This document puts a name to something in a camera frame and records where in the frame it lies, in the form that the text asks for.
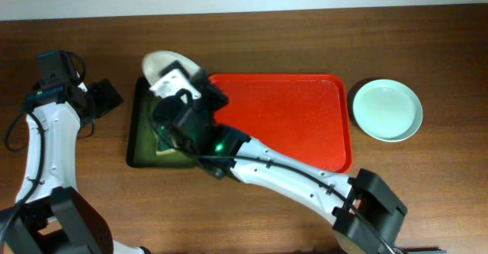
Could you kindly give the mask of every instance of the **wooden table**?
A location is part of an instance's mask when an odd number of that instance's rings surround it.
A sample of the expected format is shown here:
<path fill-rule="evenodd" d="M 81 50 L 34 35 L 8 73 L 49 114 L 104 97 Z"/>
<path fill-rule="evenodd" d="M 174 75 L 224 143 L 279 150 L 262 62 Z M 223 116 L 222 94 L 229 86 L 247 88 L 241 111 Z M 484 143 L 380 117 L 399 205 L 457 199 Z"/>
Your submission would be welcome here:
<path fill-rule="evenodd" d="M 0 50 L 2 134 L 40 78 L 39 53 L 77 52 L 86 82 L 107 77 L 125 99 L 76 147 L 79 191 L 121 242 L 155 253 L 337 247 L 327 222 L 267 189 L 217 181 L 200 169 L 127 166 L 141 59 L 173 50 L 210 73 L 333 73 L 347 89 L 366 78 L 405 83 L 423 105 L 419 132 L 383 143 L 352 124 L 350 174 L 378 173 L 409 208 L 398 246 L 488 249 L 488 5 L 1 22 Z M 25 125 L 14 134 L 14 143 L 26 140 Z M 0 156 L 6 208 L 26 153 L 2 147 Z"/>

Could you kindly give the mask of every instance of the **plate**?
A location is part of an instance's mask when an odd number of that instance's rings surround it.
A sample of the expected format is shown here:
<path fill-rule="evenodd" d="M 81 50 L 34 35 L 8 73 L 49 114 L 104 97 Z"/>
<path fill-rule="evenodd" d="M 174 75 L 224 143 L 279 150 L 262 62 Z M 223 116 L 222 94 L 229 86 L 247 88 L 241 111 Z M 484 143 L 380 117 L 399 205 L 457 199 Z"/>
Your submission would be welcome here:
<path fill-rule="evenodd" d="M 386 142 L 408 139 L 420 128 L 423 118 L 417 95 L 390 79 L 377 79 L 361 87 L 352 110 L 365 133 Z"/>

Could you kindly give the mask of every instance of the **white plate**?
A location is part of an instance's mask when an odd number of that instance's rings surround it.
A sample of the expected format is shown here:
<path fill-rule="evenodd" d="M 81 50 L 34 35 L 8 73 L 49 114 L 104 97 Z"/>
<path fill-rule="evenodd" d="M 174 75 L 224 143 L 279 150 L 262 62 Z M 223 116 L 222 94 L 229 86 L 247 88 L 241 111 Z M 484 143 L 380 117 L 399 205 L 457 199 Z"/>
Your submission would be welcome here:
<path fill-rule="evenodd" d="M 411 137 L 420 128 L 423 116 L 415 93 L 390 79 L 377 79 L 361 87 L 352 111 L 364 132 L 387 142 Z"/>

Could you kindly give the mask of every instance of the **brown wooden surface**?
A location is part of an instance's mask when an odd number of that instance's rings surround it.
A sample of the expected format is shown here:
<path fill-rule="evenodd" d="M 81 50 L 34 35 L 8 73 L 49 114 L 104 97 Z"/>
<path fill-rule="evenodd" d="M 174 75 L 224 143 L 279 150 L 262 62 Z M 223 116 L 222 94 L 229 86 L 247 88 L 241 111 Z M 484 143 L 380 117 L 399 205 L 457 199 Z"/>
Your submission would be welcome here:
<path fill-rule="evenodd" d="M 485 253 L 487 22 L 488 5 L 2 22 L 0 131 L 39 79 L 36 55 L 75 51 L 88 66 L 87 82 L 107 77 L 125 99 L 76 147 L 79 191 L 116 240 L 154 253 L 327 250 L 337 247 L 331 226 L 267 189 L 217 181 L 199 169 L 126 165 L 141 59 L 173 50 L 210 73 L 334 73 L 347 89 L 370 77 L 396 79 L 419 96 L 422 127 L 405 142 L 383 143 L 353 124 L 350 174 L 378 173 L 409 208 L 399 246 Z M 21 127 L 17 143 L 26 139 Z M 26 153 L 2 147 L 0 156 L 0 208 L 6 208 L 20 187 Z"/>

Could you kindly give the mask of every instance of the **red rectangular tray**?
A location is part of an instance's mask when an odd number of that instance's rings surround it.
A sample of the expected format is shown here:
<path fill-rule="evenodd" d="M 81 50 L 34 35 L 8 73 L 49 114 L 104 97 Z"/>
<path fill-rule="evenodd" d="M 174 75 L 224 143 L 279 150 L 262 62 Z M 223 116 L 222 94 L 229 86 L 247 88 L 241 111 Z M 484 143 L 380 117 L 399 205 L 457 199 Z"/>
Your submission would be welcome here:
<path fill-rule="evenodd" d="M 340 173 L 351 168 L 347 101 L 337 76 L 217 74 L 210 81 L 229 97 L 217 122 L 312 166 Z"/>

